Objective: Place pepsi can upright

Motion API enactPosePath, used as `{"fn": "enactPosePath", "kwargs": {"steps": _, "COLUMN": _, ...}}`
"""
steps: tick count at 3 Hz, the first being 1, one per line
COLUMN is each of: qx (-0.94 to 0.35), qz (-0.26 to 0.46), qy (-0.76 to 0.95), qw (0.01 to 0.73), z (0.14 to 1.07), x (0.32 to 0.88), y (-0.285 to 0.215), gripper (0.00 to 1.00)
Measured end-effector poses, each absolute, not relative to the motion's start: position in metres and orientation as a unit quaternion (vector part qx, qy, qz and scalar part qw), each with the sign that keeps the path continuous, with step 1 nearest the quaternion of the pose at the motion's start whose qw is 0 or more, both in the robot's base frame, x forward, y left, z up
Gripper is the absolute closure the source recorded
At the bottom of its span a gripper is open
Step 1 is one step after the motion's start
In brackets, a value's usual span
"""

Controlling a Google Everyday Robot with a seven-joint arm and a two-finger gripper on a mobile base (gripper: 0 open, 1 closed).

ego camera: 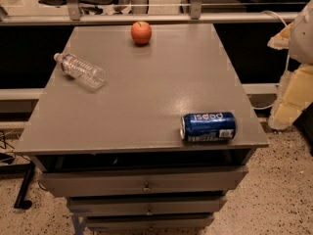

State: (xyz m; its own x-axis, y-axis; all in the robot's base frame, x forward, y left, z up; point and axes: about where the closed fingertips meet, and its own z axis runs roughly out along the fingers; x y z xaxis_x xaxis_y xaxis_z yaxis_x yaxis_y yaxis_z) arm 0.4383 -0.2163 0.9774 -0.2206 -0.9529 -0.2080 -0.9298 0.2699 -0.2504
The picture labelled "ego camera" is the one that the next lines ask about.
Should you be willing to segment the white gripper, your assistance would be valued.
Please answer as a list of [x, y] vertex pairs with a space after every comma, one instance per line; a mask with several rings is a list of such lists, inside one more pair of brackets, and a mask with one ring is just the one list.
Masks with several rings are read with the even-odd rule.
[[284, 72], [268, 119], [272, 129], [284, 130], [313, 103], [313, 0], [293, 24], [271, 37], [267, 46], [276, 50], [289, 48], [291, 57], [302, 63], [297, 70]]

